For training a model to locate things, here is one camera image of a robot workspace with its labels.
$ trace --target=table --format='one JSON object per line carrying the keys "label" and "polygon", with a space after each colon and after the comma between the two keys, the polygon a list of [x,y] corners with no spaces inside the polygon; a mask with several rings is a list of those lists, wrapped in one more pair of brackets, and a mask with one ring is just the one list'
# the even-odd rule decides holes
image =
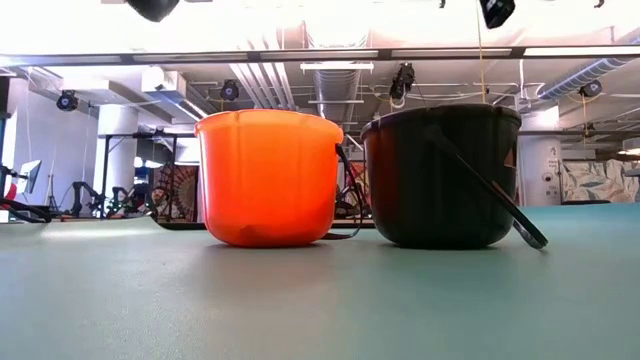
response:
{"label": "table", "polygon": [[238,249],[147,219],[0,227],[2,359],[637,359],[640,204],[478,251]]}

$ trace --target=column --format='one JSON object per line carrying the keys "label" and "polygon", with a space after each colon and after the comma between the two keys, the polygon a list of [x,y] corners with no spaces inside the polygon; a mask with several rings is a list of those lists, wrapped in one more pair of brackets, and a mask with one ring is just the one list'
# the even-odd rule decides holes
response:
{"label": "column", "polygon": [[[24,97],[28,91],[29,83],[27,80],[18,79],[18,78],[5,78],[3,79],[5,83],[3,84],[3,94],[0,105],[0,111],[7,112],[11,114],[9,119],[5,119],[4,121],[4,131],[2,136],[3,146],[2,146],[2,158],[0,161],[4,166],[8,168],[13,168],[15,165],[15,152],[16,152],[16,133],[18,129],[18,115],[24,118],[25,113],[25,102]],[[0,189],[3,191],[3,194],[6,194],[9,191],[9,186],[13,179],[9,176],[5,178],[5,188]],[[9,212],[0,210],[0,223],[9,222]]]}
{"label": "column", "polygon": [[[138,131],[138,111],[132,107],[121,105],[103,105],[98,117],[98,134],[131,134]],[[133,161],[136,157],[136,139],[113,138],[109,142],[109,163],[107,165],[106,196],[111,197],[114,186],[130,189],[133,186],[135,168]],[[93,178],[93,188],[102,190],[102,173],[104,166],[105,139],[98,139],[96,149],[96,169]]]}
{"label": "column", "polygon": [[[560,130],[558,106],[522,115],[520,130]],[[518,186],[520,205],[560,205],[560,137],[557,135],[518,138]]]}

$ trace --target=ceiling beam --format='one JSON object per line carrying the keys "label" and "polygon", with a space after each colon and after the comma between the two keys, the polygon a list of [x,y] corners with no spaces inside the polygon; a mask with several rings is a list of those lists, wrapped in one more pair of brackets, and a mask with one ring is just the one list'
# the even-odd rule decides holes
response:
{"label": "ceiling beam", "polygon": [[[486,60],[513,59],[599,59],[624,56],[640,58],[640,51],[625,45],[593,46],[502,46],[482,48]],[[365,49],[291,49],[192,53],[119,53],[0,55],[0,67],[16,66],[91,66],[91,65],[165,65],[228,64],[304,61],[417,61],[477,60],[477,47],[365,48]]]}

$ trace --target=ceiling light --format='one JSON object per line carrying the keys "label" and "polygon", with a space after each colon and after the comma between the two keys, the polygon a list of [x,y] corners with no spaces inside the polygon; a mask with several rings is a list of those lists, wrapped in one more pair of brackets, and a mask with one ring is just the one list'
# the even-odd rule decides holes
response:
{"label": "ceiling light", "polygon": [[14,77],[14,76],[17,76],[17,75],[18,74],[14,73],[13,71],[11,71],[9,69],[0,67],[0,77],[3,77],[3,76]]}
{"label": "ceiling light", "polygon": [[162,164],[157,163],[155,161],[147,160],[144,162],[144,167],[148,167],[149,169],[157,169],[157,168],[161,168]]}
{"label": "ceiling light", "polygon": [[524,56],[624,56],[640,55],[640,46],[570,46],[534,47],[524,51]]}
{"label": "ceiling light", "polygon": [[640,138],[632,138],[622,141],[622,151],[619,152],[619,154],[640,155]]}
{"label": "ceiling light", "polygon": [[20,63],[15,61],[14,58],[12,58],[10,56],[2,56],[2,55],[0,55],[0,66],[9,67],[9,66],[16,66],[16,65],[20,65]]}
{"label": "ceiling light", "polygon": [[328,61],[323,63],[300,64],[301,70],[373,70],[373,63],[344,63]]}
{"label": "ceiling light", "polygon": [[[509,48],[489,48],[482,49],[482,54],[486,56],[504,56],[511,55]],[[391,57],[394,59],[411,59],[411,58],[428,58],[428,57],[480,57],[479,48],[460,48],[460,49],[407,49],[393,50]]]}
{"label": "ceiling light", "polygon": [[324,60],[324,59],[375,59],[378,50],[304,50],[267,51],[260,54],[262,60]]}
{"label": "ceiling light", "polygon": [[309,104],[326,104],[326,105],[337,105],[337,104],[364,104],[364,100],[309,100],[307,101]]}
{"label": "ceiling light", "polygon": [[209,114],[207,114],[204,110],[200,109],[196,104],[192,103],[191,101],[185,99],[184,102],[187,103],[187,105],[191,106],[191,108],[193,108],[193,110],[198,115],[202,116],[202,118],[206,118],[207,116],[209,116]]}
{"label": "ceiling light", "polygon": [[206,63],[206,62],[234,62],[247,60],[246,52],[219,52],[207,54],[157,54],[157,55],[133,55],[135,62],[142,63]]}

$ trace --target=wall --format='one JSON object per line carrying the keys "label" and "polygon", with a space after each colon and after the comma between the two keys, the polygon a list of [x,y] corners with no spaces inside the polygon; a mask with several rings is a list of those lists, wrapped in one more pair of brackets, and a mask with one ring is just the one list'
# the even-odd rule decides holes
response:
{"label": "wall", "polygon": [[[93,179],[98,121],[79,111],[58,110],[54,101],[27,92],[26,84],[25,80],[12,80],[9,90],[16,125],[13,166],[19,171],[23,163],[42,160],[34,191],[26,195],[29,203],[46,203],[48,175],[53,173],[53,194],[60,210],[66,210],[73,204],[73,191],[64,203],[61,201],[71,183],[82,180],[83,173],[85,181]],[[21,195],[16,200],[25,201]]]}

